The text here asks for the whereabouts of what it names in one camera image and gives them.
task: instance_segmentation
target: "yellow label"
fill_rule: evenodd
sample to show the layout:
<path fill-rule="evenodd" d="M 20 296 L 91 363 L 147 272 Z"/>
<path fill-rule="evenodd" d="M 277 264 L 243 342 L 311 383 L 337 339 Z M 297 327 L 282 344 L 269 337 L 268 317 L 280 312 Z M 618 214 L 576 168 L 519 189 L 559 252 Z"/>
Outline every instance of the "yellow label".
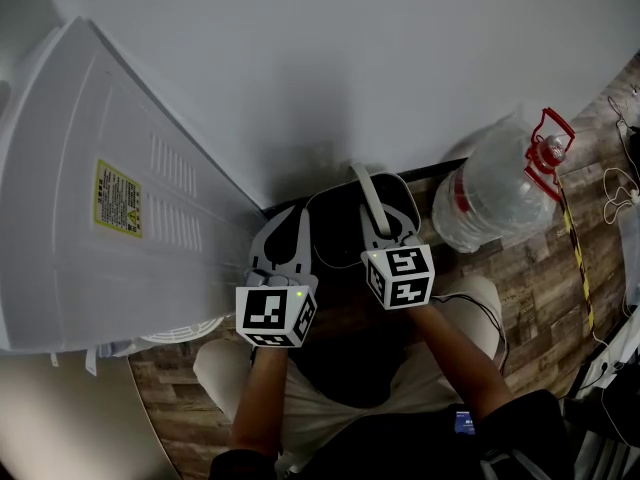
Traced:
<path fill-rule="evenodd" d="M 142 238 L 140 185 L 98 160 L 93 220 L 121 233 Z"/>

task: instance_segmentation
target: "water bottle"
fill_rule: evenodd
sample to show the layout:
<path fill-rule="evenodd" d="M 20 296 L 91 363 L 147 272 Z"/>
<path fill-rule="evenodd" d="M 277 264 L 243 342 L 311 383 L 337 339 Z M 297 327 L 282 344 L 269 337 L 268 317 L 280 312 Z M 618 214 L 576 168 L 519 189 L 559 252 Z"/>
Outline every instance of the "water bottle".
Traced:
<path fill-rule="evenodd" d="M 546 116 L 569 136 L 566 147 L 555 135 L 538 133 Z M 496 123 L 438 187 L 432 212 L 437 233 L 454 249 L 475 252 L 497 238 L 525 239 L 546 229 L 561 197 L 555 169 L 574 138 L 551 108 L 542 111 L 533 133 L 513 117 Z"/>

